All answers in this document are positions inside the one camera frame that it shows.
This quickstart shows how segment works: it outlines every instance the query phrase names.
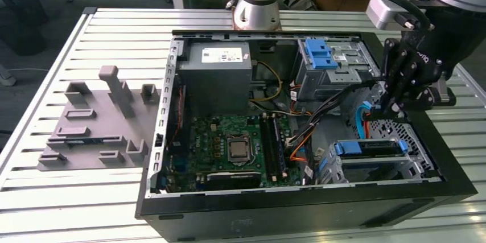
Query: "yellow wire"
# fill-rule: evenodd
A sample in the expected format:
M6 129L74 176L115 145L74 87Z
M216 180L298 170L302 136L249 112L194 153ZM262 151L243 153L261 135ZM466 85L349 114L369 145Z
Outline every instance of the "yellow wire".
M275 98L279 96L281 92L282 92L282 80L281 80L281 77L279 77L279 75L277 74L275 70L274 70L274 69L270 67L270 65L267 65L265 62L258 61L258 63L259 63L259 64L262 64L262 65L265 65L265 66L269 68L269 70L274 73L274 75L275 75L275 77L277 77L277 79L278 79L278 81L279 81L279 89L278 89L277 93L275 93L273 96L270 96L270 97L267 97L267 98L255 98L255 99L250 99L250 101L251 101L251 102L263 102L263 101L270 101L270 100L275 99Z

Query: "label sticker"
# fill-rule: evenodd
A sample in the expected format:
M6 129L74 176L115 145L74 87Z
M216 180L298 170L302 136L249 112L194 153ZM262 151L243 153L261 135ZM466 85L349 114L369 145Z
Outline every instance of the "label sticker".
M346 57L343 55L334 55L333 57L334 57L334 60L335 61L343 61L343 60L346 60Z
M314 176L314 171L309 166L306 166L306 169L303 171L306 172L306 174L310 178Z
M242 48L204 48L203 63L238 63L243 62Z
M290 92L290 99L291 99L293 101L297 101L297 91L291 91L291 92Z

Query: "power supply label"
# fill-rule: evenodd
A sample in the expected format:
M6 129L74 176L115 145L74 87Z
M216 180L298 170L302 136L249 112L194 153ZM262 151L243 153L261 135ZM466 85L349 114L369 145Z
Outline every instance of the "power supply label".
M204 48L203 63L238 63L243 62L242 48Z

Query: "cpu socket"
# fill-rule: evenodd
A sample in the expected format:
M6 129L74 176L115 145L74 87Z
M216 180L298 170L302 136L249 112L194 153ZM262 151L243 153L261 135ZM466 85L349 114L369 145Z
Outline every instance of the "cpu socket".
M229 162L242 166L251 159L251 139L249 134L233 134L226 136L229 144Z

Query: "blue latch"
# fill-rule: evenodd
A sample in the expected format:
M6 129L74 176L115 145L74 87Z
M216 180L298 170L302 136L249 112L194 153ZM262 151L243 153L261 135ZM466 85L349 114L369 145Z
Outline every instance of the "blue latch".
M322 39L306 39L307 53L313 60L314 69L337 69L338 63L333 59L333 50Z

